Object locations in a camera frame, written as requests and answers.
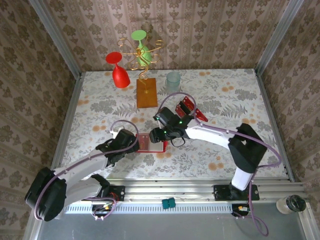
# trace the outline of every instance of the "clear glass cup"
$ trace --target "clear glass cup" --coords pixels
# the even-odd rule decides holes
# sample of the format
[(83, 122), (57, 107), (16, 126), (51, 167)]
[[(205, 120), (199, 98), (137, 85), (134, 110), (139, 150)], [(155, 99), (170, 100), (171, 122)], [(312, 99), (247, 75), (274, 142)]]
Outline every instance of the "clear glass cup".
[(176, 93), (180, 89), (180, 73), (177, 71), (169, 72), (166, 75), (165, 85), (169, 94)]

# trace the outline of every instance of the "small jar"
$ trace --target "small jar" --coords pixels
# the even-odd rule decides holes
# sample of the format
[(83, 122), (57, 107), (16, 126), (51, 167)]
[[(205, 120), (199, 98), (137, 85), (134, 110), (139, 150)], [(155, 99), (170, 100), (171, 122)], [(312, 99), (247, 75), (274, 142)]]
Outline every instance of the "small jar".
[(276, 208), (282, 214), (302, 212), (306, 209), (306, 201), (298, 195), (286, 196), (276, 202)]

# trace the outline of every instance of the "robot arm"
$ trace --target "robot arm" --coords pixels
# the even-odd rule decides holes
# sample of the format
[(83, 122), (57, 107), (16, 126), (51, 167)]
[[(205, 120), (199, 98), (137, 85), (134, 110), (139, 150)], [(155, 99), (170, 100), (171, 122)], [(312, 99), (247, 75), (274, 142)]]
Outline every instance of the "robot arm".
[[(65, 206), (73, 202), (89, 197), (105, 197), (104, 193), (107, 192), (110, 185), (102, 176), (95, 174), (84, 181), (81, 180), (95, 171), (104, 169), (110, 165), (114, 166), (125, 154), (139, 150), (139, 142), (137, 141), (127, 151), (114, 153), (114, 150), (121, 150), (132, 145), (136, 137), (132, 132), (123, 128), (115, 132), (113, 137), (98, 145), (95, 150), (76, 162), (53, 170), (47, 167), (41, 169), (24, 198), (25, 202), (31, 208), (35, 208), (39, 195), (47, 183), (64, 171), (64, 174), (56, 177), (50, 184), (40, 200), (37, 211), (43, 220), (52, 220)], [(92, 156), (101, 153), (106, 154), (91, 159)]]
[[(167, 107), (163, 107), (154, 117), (164, 127), (154, 128), (150, 134), (152, 143), (169, 141), (176, 138), (198, 139), (213, 144), (218, 144), (230, 150), (233, 160), (237, 166), (231, 184), (240, 191), (244, 191), (253, 174), (263, 158), (267, 148), (259, 143), (238, 135), (222, 132), (209, 127), (202, 126), (194, 120), (191, 115), (180, 118), (173, 114)], [(229, 129), (249, 135), (261, 140), (258, 134), (248, 124), (243, 123), (240, 127)]]

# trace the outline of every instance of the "table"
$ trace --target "table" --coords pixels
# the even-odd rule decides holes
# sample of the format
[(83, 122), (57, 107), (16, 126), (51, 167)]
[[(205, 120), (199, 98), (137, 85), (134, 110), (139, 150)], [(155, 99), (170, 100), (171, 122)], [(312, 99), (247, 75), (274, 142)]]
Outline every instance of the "table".
[[(158, 105), (167, 96), (165, 79), (170, 70), (151, 70), (149, 78), (156, 78)], [(253, 69), (178, 70), (180, 87), (191, 94), (209, 123), (222, 127), (250, 124), (262, 140), (277, 148), (274, 133)], [(86, 72), (78, 105), (61, 165), (69, 164), (110, 139), (111, 124), (120, 119), (135, 123), (140, 133), (158, 127), (153, 120), (157, 108), (136, 108), (136, 79), (140, 71), (128, 71), (131, 83), (116, 88), (111, 71)], [(173, 112), (182, 95), (170, 98), (165, 106)], [(126, 129), (134, 132), (127, 123)], [(261, 164), (277, 158), (270, 152)], [(232, 178), (236, 165), (230, 152), (209, 142), (187, 140), (182, 147), (168, 145), (165, 153), (127, 154), (115, 167), (98, 173), (110, 178)], [(257, 177), (287, 178), (283, 165), (264, 168)]]

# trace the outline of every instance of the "purple cable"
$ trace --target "purple cable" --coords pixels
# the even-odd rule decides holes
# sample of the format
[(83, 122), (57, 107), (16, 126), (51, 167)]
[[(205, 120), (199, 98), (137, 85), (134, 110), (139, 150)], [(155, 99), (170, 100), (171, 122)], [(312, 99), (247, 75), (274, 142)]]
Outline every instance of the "purple cable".
[[(113, 197), (88, 197), (88, 198), (86, 198), (86, 200), (90, 200), (90, 201), (111, 200), (111, 201), (113, 201), (112, 208), (111, 208), (110, 212), (108, 212), (105, 216), (103, 216), (101, 220), (104, 220), (107, 217), (109, 217), (109, 215), (113, 213), (113, 211), (116, 209), (116, 206), (117, 206), (117, 201)], [(94, 210), (94, 212), (93, 212), (94, 217), (96, 216), (96, 212), (97, 212), (97, 210)]]
[[(126, 123), (131, 124), (131, 125), (135, 128), (136, 134), (137, 134), (137, 135), (139, 134), (139, 131), (138, 131), (137, 126), (136, 126), (134, 123), (132, 123), (132, 122), (130, 122), (130, 121), (128, 121), (128, 120), (117, 120), (117, 121), (115, 121), (115, 122), (111, 125), (110, 130), (112, 131), (113, 126), (114, 126), (116, 123), (119, 123), (119, 122), (126, 122)], [(80, 164), (83, 164), (84, 162), (86, 162), (86, 161), (88, 161), (88, 160), (94, 159), (94, 158), (99, 157), (99, 156), (103, 156), (103, 155), (105, 155), (105, 154), (114, 154), (114, 153), (124, 152), (124, 151), (132, 148), (132, 147), (137, 143), (137, 141), (138, 141), (138, 138), (136, 137), (136, 138), (135, 138), (135, 141), (134, 141), (130, 146), (128, 146), (128, 147), (126, 147), (126, 148), (119, 149), (119, 150), (108, 151), (108, 152), (101, 152), (101, 153), (95, 154), (95, 155), (93, 155), (93, 156), (91, 156), (91, 157), (87, 157), (87, 158), (85, 158), (85, 159), (83, 159), (83, 160), (75, 163), (74, 165), (71, 165), (70, 167), (68, 167), (68, 168), (66, 168), (65, 170), (59, 172), (57, 175), (55, 175), (53, 178), (51, 178), (50, 181), (44, 186), (44, 188), (43, 188), (42, 191), (40, 192), (39, 197), (38, 197), (38, 199), (37, 199), (37, 201), (36, 201), (36, 203), (35, 203), (35, 206), (34, 206), (34, 217), (35, 217), (35, 219), (37, 219), (37, 220), (42, 220), (42, 218), (41, 218), (41, 217), (39, 216), (39, 214), (38, 214), (39, 204), (40, 204), (40, 201), (41, 201), (42, 197), (44, 196), (46, 190), (48, 189), (48, 187), (50, 186), (50, 184), (52, 184), (52, 182), (53, 182), (54, 180), (56, 180), (56, 179), (57, 179), (58, 177), (60, 177), (61, 175), (65, 174), (66, 172), (68, 172), (68, 171), (70, 171), (71, 169), (79, 166)]]
[[(159, 109), (158, 109), (158, 112), (159, 112), (159, 110), (162, 108), (162, 106), (164, 105), (165, 101), (166, 101), (168, 98), (170, 98), (170, 97), (172, 97), (172, 96), (174, 96), (174, 95), (178, 95), (178, 94), (182, 94), (182, 95), (186, 95), (186, 96), (190, 97), (190, 98), (192, 99), (193, 103), (194, 103), (194, 109), (197, 109), (196, 100), (195, 100), (190, 94), (185, 93), (185, 92), (174, 92), (174, 93), (172, 93), (172, 94), (169, 94), (166, 98), (164, 98), (164, 100), (162, 101), (162, 103), (161, 103), (161, 105), (160, 105), (160, 107), (159, 107)], [(223, 133), (228, 133), (228, 134), (234, 134), (234, 135), (238, 135), (238, 136), (240, 136), (240, 137), (246, 138), (246, 139), (250, 139), (250, 140), (252, 140), (252, 141), (255, 141), (255, 142), (258, 143), (258, 144), (261, 144), (261, 145), (265, 146), (267, 149), (269, 149), (270, 151), (272, 151), (272, 152), (276, 155), (276, 157), (278, 158), (278, 162), (272, 163), (272, 164), (260, 165), (260, 166), (257, 167), (257, 170), (260, 169), (260, 168), (267, 168), (267, 167), (268, 167), (268, 168), (272, 168), (272, 167), (274, 168), (274, 167), (278, 167), (278, 166), (282, 163), (282, 158), (281, 158), (280, 154), (279, 154), (272, 146), (270, 146), (269, 144), (267, 144), (267, 143), (265, 143), (265, 142), (263, 142), (263, 141), (261, 141), (261, 140), (259, 140), (259, 139), (257, 139), (257, 138), (254, 138), (254, 137), (252, 137), (252, 136), (249, 136), (249, 135), (246, 135), (246, 134), (237, 132), (237, 131), (228, 130), (228, 129), (222, 128), (222, 127), (216, 127), (216, 126), (206, 125), (206, 124), (200, 122), (199, 119), (197, 119), (196, 111), (193, 111), (193, 117), (194, 117), (194, 120), (195, 120), (198, 124), (200, 124), (202, 127), (206, 127), (206, 128), (212, 129), (212, 130), (221, 131), (221, 132), (223, 132)], [(257, 230), (258, 230), (264, 237), (267, 237), (267, 236), (269, 235), (268, 226), (267, 226), (267, 224), (266, 224), (264, 221), (262, 221), (261, 218), (256, 217), (256, 216), (254, 215), (254, 207), (253, 207), (253, 204), (252, 204), (252, 196), (251, 196), (251, 195), (252, 195), (252, 194), (251, 194), (252, 181), (253, 181), (256, 173), (257, 173), (257, 171), (255, 171), (255, 173), (253, 174), (253, 176), (252, 176), (252, 178), (251, 178), (251, 181), (250, 181), (250, 183), (249, 183), (249, 201), (248, 201), (248, 203), (249, 203), (249, 207), (250, 207), (250, 211), (251, 211), (251, 218), (252, 218), (252, 221), (253, 221), (255, 227), (257, 228)], [(259, 228), (256, 220), (260, 221), (260, 222), (265, 226), (266, 233), (263, 233), (263, 232), (262, 232), (262, 230)]]

